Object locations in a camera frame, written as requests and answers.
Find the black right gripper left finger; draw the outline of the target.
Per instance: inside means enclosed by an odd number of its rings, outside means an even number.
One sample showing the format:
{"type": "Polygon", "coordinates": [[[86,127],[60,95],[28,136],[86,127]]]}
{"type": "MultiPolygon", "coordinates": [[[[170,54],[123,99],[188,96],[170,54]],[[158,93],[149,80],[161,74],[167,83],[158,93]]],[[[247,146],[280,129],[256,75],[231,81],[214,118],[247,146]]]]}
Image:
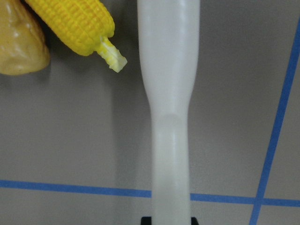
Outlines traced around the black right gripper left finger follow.
{"type": "Polygon", "coordinates": [[[141,225],[152,225],[151,217],[142,217],[141,218],[141,225]]]}

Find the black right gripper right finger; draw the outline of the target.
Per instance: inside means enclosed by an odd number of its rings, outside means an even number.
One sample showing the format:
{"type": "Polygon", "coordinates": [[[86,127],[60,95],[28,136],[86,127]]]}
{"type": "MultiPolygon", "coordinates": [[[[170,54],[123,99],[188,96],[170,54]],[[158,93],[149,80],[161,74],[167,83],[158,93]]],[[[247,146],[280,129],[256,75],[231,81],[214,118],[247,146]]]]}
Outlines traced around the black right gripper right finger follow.
{"type": "Polygon", "coordinates": [[[199,225],[196,217],[191,217],[191,225],[199,225]]]}

